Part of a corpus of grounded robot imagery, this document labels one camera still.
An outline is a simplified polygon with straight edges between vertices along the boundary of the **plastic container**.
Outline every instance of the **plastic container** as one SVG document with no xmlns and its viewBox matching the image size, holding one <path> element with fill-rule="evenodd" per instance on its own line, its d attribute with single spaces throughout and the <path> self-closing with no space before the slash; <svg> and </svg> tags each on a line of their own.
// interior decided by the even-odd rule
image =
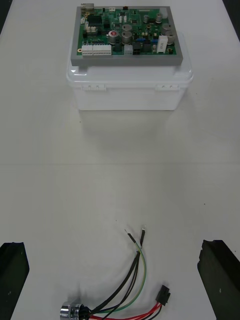
<svg viewBox="0 0 240 320">
<path fill-rule="evenodd" d="M 178 33 L 180 66 L 73 67 L 68 57 L 67 80 L 79 110 L 175 110 L 193 80 L 184 35 Z"/>
</svg>

